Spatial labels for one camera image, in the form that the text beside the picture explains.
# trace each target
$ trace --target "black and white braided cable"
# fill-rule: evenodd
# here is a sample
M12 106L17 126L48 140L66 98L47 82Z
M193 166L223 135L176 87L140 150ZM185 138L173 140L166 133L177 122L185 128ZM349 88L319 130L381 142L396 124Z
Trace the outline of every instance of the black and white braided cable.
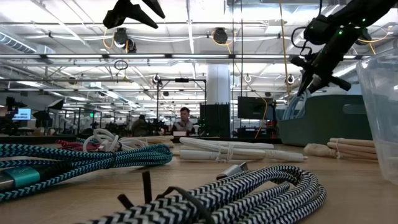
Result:
M277 185L251 193L268 181ZM210 212L214 223L295 223L326 200L317 178L295 166L244 171L188 193ZM205 219L198 207L178 194L86 223L205 223Z

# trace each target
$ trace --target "computer monitor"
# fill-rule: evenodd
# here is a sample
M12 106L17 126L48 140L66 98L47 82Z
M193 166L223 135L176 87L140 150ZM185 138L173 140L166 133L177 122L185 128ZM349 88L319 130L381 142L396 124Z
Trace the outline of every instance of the computer monitor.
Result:
M268 103L266 119L274 119L274 110L271 103L272 98L264 98ZM262 119L266 110L266 103L260 97L238 97L238 118L242 119Z
M13 121L30 121L32 110L29 108L18 108L18 114L12 118Z

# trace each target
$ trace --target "white cable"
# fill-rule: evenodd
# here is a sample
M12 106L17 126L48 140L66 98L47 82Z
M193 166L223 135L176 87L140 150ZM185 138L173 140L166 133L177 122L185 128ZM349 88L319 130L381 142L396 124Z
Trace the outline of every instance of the white cable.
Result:
M94 135L88 137L83 143L83 152L87 152L87 145L92 139L96 139L100 143L100 148L105 148L105 151L116 151L119 149L119 144L121 145L121 150L133 150L141 147L148 146L147 142L138 140L137 138L120 138L116 135L114 136L108 130L105 129L95 129Z
M184 144L182 150L180 150L181 159L222 159L222 156L218 152L227 154L233 159L279 159L289 162L303 162L306 157L303 154L296 152L285 152L269 150L273 149L274 146L271 144L263 143L246 143L246 142L231 142L233 148L230 148L230 142L221 141L206 141L201 139L192 138L180 138L180 142Z

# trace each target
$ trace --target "teal braided cable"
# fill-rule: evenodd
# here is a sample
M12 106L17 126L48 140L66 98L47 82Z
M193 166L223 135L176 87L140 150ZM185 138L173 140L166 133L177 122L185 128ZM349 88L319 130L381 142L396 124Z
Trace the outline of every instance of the teal braided cable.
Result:
M0 157L30 156L41 157L48 160L16 160L0 161L0 167L20 166L52 166L58 163L69 163L72 169L50 179L30 186L0 193L0 202L17 199L37 193L40 190L60 183L64 180L87 174L100 169L131 167L131 166L157 166L170 162L173 154L164 144L156 144L131 151L123 152L76 152L63 149L53 149L40 146L27 146L19 144L0 144Z

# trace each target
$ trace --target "desk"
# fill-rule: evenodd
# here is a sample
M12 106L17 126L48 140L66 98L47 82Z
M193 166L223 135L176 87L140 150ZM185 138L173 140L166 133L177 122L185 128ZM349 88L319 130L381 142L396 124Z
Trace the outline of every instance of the desk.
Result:
M300 152L298 147L277 146ZM250 169L280 164L250 162ZM141 172L150 170L153 196L168 186L192 189L215 180L231 164L185 162L152 168L99 170L76 177L30 197L0 205L1 223L76 223L99 218L124 208L116 199L126 194L134 205L144 203ZM338 161L310 157L292 164L313 172L328 192L325 204L301 223L397 223L398 186L382 180L379 166L366 161Z

